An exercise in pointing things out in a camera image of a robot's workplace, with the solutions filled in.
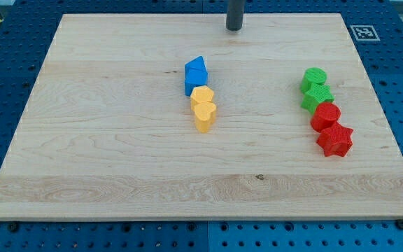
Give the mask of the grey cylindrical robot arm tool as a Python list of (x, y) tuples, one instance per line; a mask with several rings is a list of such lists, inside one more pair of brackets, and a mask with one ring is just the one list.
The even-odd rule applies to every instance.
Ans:
[(232, 32), (239, 31), (243, 26), (243, 17), (246, 0), (229, 0), (225, 26)]

